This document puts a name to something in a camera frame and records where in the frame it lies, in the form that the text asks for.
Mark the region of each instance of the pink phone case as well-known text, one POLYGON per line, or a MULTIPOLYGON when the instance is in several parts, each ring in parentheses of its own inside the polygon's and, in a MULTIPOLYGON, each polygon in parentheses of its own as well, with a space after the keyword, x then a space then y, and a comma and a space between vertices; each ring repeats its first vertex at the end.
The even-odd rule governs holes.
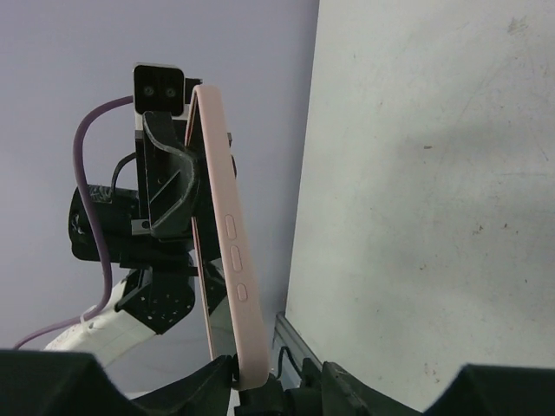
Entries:
MULTIPOLYGON (((194 88, 189 108, 187 143, 195 111, 200 111, 225 286, 237 347, 239 383, 236 383, 234 388, 246 390, 261 387, 268 380, 270 373, 270 351, 260 310, 258 282, 245 232, 219 89, 208 85, 198 85, 194 88)), ((200 244, 195 218, 192 220, 192 226, 194 246, 198 256, 200 244)), ((197 265, 201 264, 202 262, 197 258, 197 265)), ((206 330, 211 356, 214 359, 216 352, 212 345, 212 331, 208 320, 203 270, 202 267, 198 269, 206 330)))

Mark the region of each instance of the phone side button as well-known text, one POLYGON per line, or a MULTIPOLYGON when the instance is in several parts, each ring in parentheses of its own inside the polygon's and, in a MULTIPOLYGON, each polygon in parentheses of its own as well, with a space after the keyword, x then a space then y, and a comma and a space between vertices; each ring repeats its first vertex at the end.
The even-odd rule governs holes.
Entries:
POLYGON ((243 264, 241 263, 241 253, 239 252, 239 247, 237 245, 232 245, 230 248, 232 254, 232 265, 235 271, 241 271, 243 269, 243 264))
POLYGON ((237 238, 237 232, 235 231, 235 220, 231 215, 225 216, 225 230, 227 231, 227 236, 230 240, 237 238))
POLYGON ((244 286, 242 283, 237 285, 237 298, 241 301, 241 302, 245 302, 248 299, 248 294, 246 293, 246 286, 244 286))

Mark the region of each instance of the black plastic bracket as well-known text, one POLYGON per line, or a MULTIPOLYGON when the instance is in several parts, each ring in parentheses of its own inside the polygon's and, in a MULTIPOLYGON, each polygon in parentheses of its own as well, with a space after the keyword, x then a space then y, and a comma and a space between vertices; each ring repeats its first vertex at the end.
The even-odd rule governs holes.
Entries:
MULTIPOLYGON (((141 270, 155 264, 163 264, 172 270, 190 265, 188 252, 193 248, 193 236, 184 241, 162 243, 149 234, 133 235, 131 222, 139 218, 137 191, 116 188, 115 195, 110 196, 109 186, 90 185, 88 189, 106 239, 110 262, 124 269, 141 270)), ((99 261, 87 213, 77 190, 69 208, 68 232, 76 258, 99 261)))
POLYGON ((235 416, 288 416, 287 400, 281 381, 270 374, 266 384, 239 392, 241 406, 235 407, 235 416))
POLYGON ((208 304, 208 314, 218 307, 227 296, 224 277, 219 273, 217 267, 212 263, 204 264, 206 303, 208 304))
POLYGON ((199 190, 196 156, 178 139, 171 113, 146 111, 142 120, 150 234, 183 239, 199 190))
POLYGON ((126 277, 123 296, 114 309, 116 312, 125 310, 156 334, 162 335, 193 309, 193 276, 196 274, 195 267, 179 273, 132 270, 126 277))

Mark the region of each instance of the black cable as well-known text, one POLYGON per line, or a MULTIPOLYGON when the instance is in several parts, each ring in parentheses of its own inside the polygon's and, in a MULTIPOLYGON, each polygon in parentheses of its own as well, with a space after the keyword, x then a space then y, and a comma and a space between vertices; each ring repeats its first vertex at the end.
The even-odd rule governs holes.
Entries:
POLYGON ((118 181, 118 176, 120 176, 121 169, 123 169, 123 166, 125 166, 127 163, 129 163, 131 160, 135 159, 136 157, 137 157, 137 153, 135 152, 128 154, 125 158, 120 160, 118 164, 115 166, 114 174, 112 175, 112 185, 110 186, 110 197, 112 198, 114 197, 115 184, 118 181))
POLYGON ((298 367, 295 360, 293 360, 293 354, 291 353, 291 350, 287 346, 283 346, 279 350, 279 356, 277 358, 277 377, 276 378, 279 380, 281 378, 282 372, 284 371, 284 354, 287 354, 287 358, 289 359, 289 362, 293 366, 295 373, 297 373, 297 375, 302 378, 301 370, 298 367))

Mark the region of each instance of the smartphone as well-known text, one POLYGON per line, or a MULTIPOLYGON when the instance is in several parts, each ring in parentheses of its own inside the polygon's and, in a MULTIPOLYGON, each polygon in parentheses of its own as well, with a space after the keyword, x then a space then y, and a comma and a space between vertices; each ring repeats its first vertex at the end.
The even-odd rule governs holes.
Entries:
POLYGON ((205 201, 195 209, 192 230, 211 357, 237 356, 235 389, 261 387, 270 373, 270 351, 218 88, 194 87, 186 146, 199 158, 199 201, 205 201), (210 310, 206 294, 216 284, 225 286, 227 297, 210 310))

